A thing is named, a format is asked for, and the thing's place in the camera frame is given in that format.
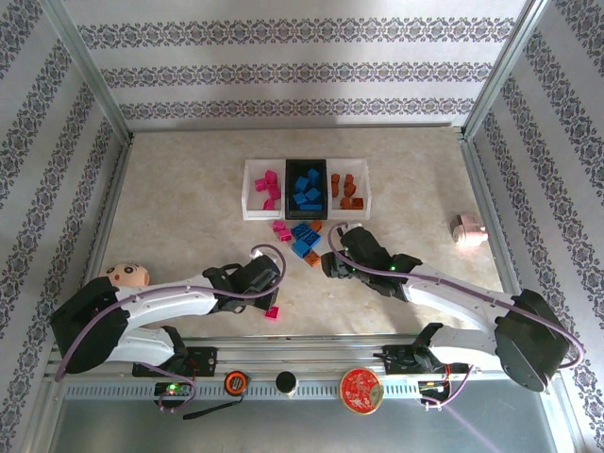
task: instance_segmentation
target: orange tape measure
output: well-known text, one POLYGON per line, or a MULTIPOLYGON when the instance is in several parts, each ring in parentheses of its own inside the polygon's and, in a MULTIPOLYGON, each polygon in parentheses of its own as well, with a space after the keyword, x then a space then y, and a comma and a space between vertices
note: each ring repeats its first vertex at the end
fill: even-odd
POLYGON ((233 371, 226 375, 225 390, 231 396, 241 396, 247 390, 249 377, 241 371, 233 371))

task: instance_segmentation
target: black tray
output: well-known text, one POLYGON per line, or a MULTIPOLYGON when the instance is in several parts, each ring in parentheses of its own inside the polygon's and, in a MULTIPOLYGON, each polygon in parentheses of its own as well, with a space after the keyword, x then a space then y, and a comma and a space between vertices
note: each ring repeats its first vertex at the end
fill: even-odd
POLYGON ((287 159, 285 160, 285 218, 287 220, 326 220, 327 219, 327 164, 325 159, 287 159), (300 176, 308 177, 313 168, 319 172, 319 183, 315 186, 321 192, 321 210, 299 210, 294 201, 294 185, 300 176))

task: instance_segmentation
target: stuffed toy head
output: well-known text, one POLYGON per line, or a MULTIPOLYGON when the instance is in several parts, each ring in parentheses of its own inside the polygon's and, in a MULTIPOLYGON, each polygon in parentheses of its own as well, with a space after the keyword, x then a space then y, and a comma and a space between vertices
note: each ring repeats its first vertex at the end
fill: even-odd
POLYGON ((149 272, 133 262, 110 266, 101 272, 100 277, 109 277, 113 286, 147 286, 149 284, 149 272))

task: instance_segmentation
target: orange block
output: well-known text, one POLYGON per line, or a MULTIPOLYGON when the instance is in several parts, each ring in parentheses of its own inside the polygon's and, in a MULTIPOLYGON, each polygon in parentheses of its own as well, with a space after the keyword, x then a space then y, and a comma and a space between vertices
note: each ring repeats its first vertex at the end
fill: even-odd
POLYGON ((312 231, 314 231, 315 233, 318 233, 319 231, 321 231, 322 227, 323 227, 323 222, 321 222, 320 220, 315 220, 310 224, 310 229, 312 231))
POLYGON ((353 198, 352 199, 352 209, 353 210, 362 210, 362 198, 353 198))
POLYGON ((344 195, 345 196, 352 196, 355 194, 355 192, 357 191, 357 186, 355 186, 352 182, 346 186, 344 186, 344 195))
POLYGON ((352 210, 352 201, 350 201, 350 198, 345 196, 340 202, 340 208, 343 210, 352 210))
POLYGON ((304 261, 307 262, 310 267, 315 267, 321 262, 321 257, 311 250, 310 253, 304 258, 304 261))

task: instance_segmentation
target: black round object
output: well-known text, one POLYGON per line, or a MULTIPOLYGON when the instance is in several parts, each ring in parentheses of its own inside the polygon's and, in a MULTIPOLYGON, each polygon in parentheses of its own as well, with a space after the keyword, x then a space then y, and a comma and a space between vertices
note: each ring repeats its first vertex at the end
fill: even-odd
POLYGON ((295 389, 296 383, 297 379, 295 378, 294 373, 290 373, 289 371, 279 373, 275 380, 277 389, 284 394, 292 392, 295 389))

